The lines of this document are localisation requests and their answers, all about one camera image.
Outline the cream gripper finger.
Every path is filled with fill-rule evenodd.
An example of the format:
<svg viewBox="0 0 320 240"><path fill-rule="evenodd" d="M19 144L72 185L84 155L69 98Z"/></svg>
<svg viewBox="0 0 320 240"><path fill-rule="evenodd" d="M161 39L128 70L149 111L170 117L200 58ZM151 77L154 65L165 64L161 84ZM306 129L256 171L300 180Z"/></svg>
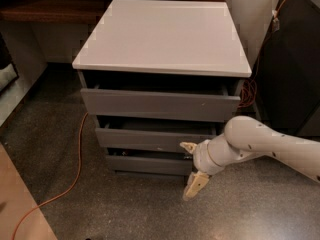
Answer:
<svg viewBox="0 0 320 240"><path fill-rule="evenodd" d="M181 142L180 146L185 149L189 154L193 154L196 150L197 144L192 142Z"/></svg>
<svg viewBox="0 0 320 240"><path fill-rule="evenodd" d="M209 182L210 176L206 173L192 172L188 178L187 185L184 188L183 200L193 199Z"/></svg>

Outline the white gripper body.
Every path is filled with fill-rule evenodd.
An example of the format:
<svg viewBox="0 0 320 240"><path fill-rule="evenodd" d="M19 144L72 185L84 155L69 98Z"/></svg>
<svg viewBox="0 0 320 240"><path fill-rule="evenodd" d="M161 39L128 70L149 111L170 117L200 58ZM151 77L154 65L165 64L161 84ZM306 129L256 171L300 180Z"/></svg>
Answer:
<svg viewBox="0 0 320 240"><path fill-rule="evenodd" d="M220 171L220 167L209 156L208 140L199 143L193 152L193 162L196 169L202 173L213 176Z"/></svg>

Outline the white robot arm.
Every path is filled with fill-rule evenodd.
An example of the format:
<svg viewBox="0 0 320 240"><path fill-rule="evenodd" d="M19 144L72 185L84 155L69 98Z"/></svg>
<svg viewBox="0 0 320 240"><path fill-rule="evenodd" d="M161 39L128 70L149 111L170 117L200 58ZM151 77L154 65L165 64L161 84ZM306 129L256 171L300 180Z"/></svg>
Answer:
<svg viewBox="0 0 320 240"><path fill-rule="evenodd" d="M316 182L320 177L319 142L279 133L248 116L233 117L213 139L181 142L180 146L193 156L196 168L188 178L185 201L193 199L226 166L261 156L274 158Z"/></svg>

